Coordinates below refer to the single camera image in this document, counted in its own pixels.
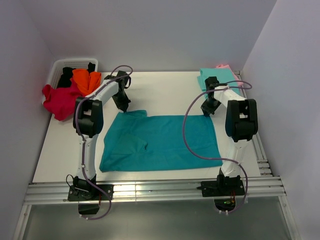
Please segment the teal t shirt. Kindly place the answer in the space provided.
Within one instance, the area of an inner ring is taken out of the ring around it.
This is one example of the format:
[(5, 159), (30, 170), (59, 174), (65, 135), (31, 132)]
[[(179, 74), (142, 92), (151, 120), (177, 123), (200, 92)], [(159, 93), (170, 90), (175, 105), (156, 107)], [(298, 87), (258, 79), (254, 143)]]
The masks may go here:
[(212, 120), (204, 115), (120, 112), (104, 137), (101, 172), (174, 171), (222, 165)]

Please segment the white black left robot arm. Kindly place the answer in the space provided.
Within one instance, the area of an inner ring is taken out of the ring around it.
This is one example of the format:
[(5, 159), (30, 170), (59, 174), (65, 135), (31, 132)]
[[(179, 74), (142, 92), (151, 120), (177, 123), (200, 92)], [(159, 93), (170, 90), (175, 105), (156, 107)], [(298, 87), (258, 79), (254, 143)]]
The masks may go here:
[(107, 75), (101, 86), (75, 101), (73, 127), (79, 136), (79, 164), (73, 178), (73, 188), (86, 200), (96, 197), (95, 155), (98, 136), (104, 126), (103, 107), (113, 99), (118, 110), (126, 112), (131, 102), (125, 90), (131, 85), (130, 74), (119, 70)]

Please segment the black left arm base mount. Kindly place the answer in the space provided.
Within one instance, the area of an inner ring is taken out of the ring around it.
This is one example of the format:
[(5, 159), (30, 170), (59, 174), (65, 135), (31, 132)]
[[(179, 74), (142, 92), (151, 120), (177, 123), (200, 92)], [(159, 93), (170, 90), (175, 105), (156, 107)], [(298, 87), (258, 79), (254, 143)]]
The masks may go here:
[(67, 197), (68, 202), (78, 202), (78, 212), (85, 216), (96, 215), (100, 210), (101, 202), (108, 200), (108, 197), (96, 188), (93, 188), (92, 192), (70, 188)]

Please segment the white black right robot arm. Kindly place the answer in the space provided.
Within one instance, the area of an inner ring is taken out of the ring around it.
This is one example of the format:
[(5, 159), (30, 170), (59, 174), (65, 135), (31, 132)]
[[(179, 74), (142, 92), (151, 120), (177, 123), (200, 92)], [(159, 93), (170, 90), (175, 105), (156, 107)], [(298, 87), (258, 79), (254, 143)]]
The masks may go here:
[(243, 196), (245, 187), (241, 180), (241, 162), (249, 141), (258, 132), (257, 102), (238, 95), (215, 76), (205, 80), (205, 87), (209, 93), (201, 105), (204, 116), (214, 115), (221, 105), (226, 107), (225, 132), (229, 148), (217, 179), (201, 182), (199, 189), (203, 197)]

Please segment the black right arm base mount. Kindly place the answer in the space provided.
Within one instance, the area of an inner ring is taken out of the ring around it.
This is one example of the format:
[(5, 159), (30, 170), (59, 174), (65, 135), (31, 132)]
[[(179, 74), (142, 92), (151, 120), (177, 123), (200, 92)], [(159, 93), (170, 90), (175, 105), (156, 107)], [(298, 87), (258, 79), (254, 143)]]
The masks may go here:
[(247, 202), (247, 191), (241, 179), (202, 181), (196, 189), (203, 198), (214, 198), (216, 211), (226, 216)]

